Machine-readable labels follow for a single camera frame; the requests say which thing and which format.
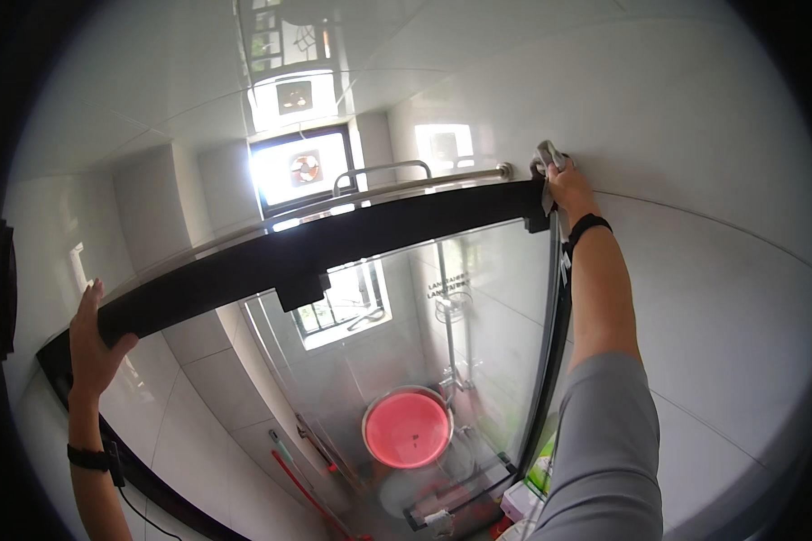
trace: stainless steel bar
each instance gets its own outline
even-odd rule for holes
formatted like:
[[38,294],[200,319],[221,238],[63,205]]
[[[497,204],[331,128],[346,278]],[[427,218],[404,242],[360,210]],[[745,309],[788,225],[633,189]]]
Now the stainless steel bar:
[[355,175],[361,175],[363,173],[368,173],[372,170],[384,170],[384,169],[396,169],[397,167],[422,167],[424,172],[427,173],[427,178],[430,179],[433,175],[430,173],[430,168],[422,162],[420,159],[411,159],[405,162],[397,162],[395,164],[385,164],[385,165],[373,165],[372,167],[364,167],[363,169],[350,169],[347,172],[343,173],[334,181],[334,188],[331,190],[332,197],[340,197],[340,179],[344,177],[354,177]]
[[194,260],[195,256],[198,254],[218,248],[223,244],[231,243],[248,234],[266,234],[275,224],[285,222],[286,220],[317,215],[322,212],[329,211],[332,207],[347,205],[350,203],[360,204],[361,202],[369,201],[370,204],[372,204],[384,202],[392,197],[399,197],[415,191],[422,191],[428,188],[438,188],[440,186],[453,183],[481,180],[501,180],[504,182],[509,182],[512,179],[513,171],[514,169],[512,168],[511,164],[503,162],[497,164],[496,169],[469,171],[466,173],[457,173],[455,175],[446,175],[445,177],[411,180],[404,183],[379,186],[377,188],[368,189],[367,191],[358,191],[332,199],[325,199],[325,201],[315,202],[313,204],[294,209],[293,211],[271,216],[270,218],[262,220],[261,222],[257,222],[232,233],[225,234],[217,239],[214,239],[213,241],[201,244],[195,248],[188,248],[183,252],[178,252],[177,254],[166,258],[164,261],[157,263],[156,265],[139,271],[138,279],[141,282],[145,282],[152,280],[157,276],[165,275],[179,266],[184,265],[184,263]]

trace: glass panel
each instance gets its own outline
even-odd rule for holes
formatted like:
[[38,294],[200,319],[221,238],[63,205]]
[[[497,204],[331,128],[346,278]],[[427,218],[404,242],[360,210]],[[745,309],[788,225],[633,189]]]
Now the glass panel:
[[[406,527],[404,513],[420,525],[443,507],[470,510],[455,514],[465,531],[508,487],[535,399],[548,279],[558,275],[552,247],[551,231],[530,234],[518,220],[331,269],[326,300],[312,305],[323,326],[332,321],[328,300],[338,319],[343,300],[375,306],[373,272],[387,319],[314,347],[294,316],[311,319],[310,306],[283,312],[275,291],[245,302],[282,391],[332,452],[357,504],[383,517],[367,533],[390,538]],[[425,427],[451,429],[442,453],[420,468],[386,465],[384,444],[364,433],[379,404],[402,393],[451,413],[451,425],[415,428],[418,442]]]
[[253,47],[250,56],[277,55],[280,53],[280,32],[260,32],[253,34]]
[[255,14],[255,29],[273,30],[277,28],[277,16],[273,11],[265,11]]
[[264,60],[253,60],[250,62],[250,69],[254,72],[265,71],[267,69],[279,68],[283,65],[281,58],[268,58]]
[[315,60],[316,29],[309,25],[294,26],[283,21],[283,49],[286,65]]
[[330,192],[347,169],[341,133],[262,148],[250,159],[250,172],[268,205]]

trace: window frame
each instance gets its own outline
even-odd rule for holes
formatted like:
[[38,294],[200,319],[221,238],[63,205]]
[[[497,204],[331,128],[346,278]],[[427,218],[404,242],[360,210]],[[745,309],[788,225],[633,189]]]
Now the window frame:
[[[319,334],[320,332],[324,332],[325,330],[334,329],[335,327],[344,326],[344,325],[348,325],[349,327],[351,327],[354,324],[356,324],[360,319],[367,318],[372,313],[380,311],[380,310],[382,311],[381,315],[379,315],[378,318],[370,319],[370,321],[371,322],[372,321],[377,321],[377,320],[383,319],[385,317],[385,315],[387,314],[387,310],[385,310],[385,303],[382,300],[382,288],[379,286],[379,276],[378,276],[378,273],[379,273],[379,271],[381,271],[381,269],[377,269],[377,262],[375,260],[367,261],[367,262],[364,262],[364,263],[357,263],[356,265],[351,265],[351,266],[347,266],[345,268],[338,269],[335,272],[339,273],[339,272],[343,272],[343,271],[345,271],[347,269],[352,269],[354,272],[358,273],[359,280],[364,281],[364,277],[363,277],[364,265],[368,265],[367,274],[369,274],[369,284],[365,283],[365,285],[364,285],[366,287],[366,297],[367,297],[367,300],[365,302],[368,304],[368,308],[375,306],[375,309],[372,310],[371,312],[368,312],[368,313],[365,313],[365,314],[361,314],[361,315],[354,316],[354,317],[351,317],[351,318],[343,319],[342,321],[337,321],[337,315],[336,315],[336,313],[334,311],[333,305],[331,304],[331,298],[328,296],[328,292],[325,291],[325,297],[323,298],[323,300],[328,304],[328,308],[331,310],[331,316],[332,316],[332,320],[333,320],[332,324],[324,325],[324,326],[321,324],[321,321],[319,321],[319,319],[318,319],[318,314],[316,313],[316,310],[314,308],[314,305],[316,303],[311,303],[309,305],[305,305],[305,306],[311,307],[311,309],[314,312],[314,316],[316,318],[316,325],[317,325],[317,328],[314,329],[314,330],[306,330],[306,327],[304,326],[304,319],[301,317],[301,315],[299,313],[299,310],[302,309],[303,307],[298,307],[298,308],[295,308],[294,310],[292,310],[292,319],[295,320],[295,326],[298,327],[298,334],[300,335],[301,341],[306,341],[306,339],[308,337]],[[350,332],[358,332],[360,330],[363,330],[363,329],[354,329],[353,330],[353,329],[350,329],[349,327],[347,327],[347,329]]]
[[[333,133],[339,133],[343,136],[343,146],[344,150],[346,151],[347,170],[355,169],[355,160],[352,157],[351,140],[349,139],[348,124],[325,125],[320,128],[314,128],[312,130],[287,133],[285,135],[281,135],[278,137],[262,139],[254,143],[250,143],[249,145],[250,157],[253,157],[258,151],[270,148],[272,146],[284,145],[285,143],[292,143],[294,141],[300,141],[301,139],[319,137],[322,135],[331,135]],[[343,186],[342,188],[340,188],[340,194],[345,195],[357,192],[358,190],[357,175],[350,176],[348,177],[348,179],[349,184],[347,186]],[[325,201],[326,199],[331,199],[332,197],[332,192],[322,191],[317,194],[313,194],[311,196],[299,197],[297,199],[289,199],[288,201],[279,202],[271,205],[268,204],[268,202],[266,201],[265,194],[262,191],[261,187],[258,184],[256,184],[254,188],[256,196],[258,196],[259,198],[259,207],[261,210],[262,219],[268,219],[270,217],[283,214],[284,212],[293,211],[295,209],[299,209],[301,207],[314,204],[315,202],[322,202]]]

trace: ceiling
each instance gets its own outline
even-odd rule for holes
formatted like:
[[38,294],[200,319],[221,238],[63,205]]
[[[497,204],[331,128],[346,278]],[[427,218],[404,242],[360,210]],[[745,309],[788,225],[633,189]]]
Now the ceiling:
[[[715,2],[287,0],[285,6],[284,18],[327,21],[331,68],[345,91],[341,116],[388,109],[500,51],[571,28],[665,16],[737,24]],[[202,151],[254,135],[239,27],[229,0],[104,6],[44,85],[12,180],[101,168],[170,141]]]

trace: shower enclosure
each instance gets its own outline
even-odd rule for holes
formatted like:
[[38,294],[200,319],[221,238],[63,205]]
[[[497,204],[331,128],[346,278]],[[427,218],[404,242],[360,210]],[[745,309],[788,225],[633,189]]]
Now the shower enclosure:
[[[163,263],[101,308],[100,332],[142,337],[239,300],[303,437],[354,496],[350,527],[425,538],[441,513],[463,536],[498,519],[494,498],[534,460],[570,309],[543,181],[510,176],[500,165],[428,177],[271,217]],[[353,210],[332,214],[343,205]],[[68,353],[65,332],[39,353],[64,401]],[[364,431],[368,412],[403,392],[448,419],[443,450],[416,468],[386,465]],[[100,422],[127,479],[167,500]]]

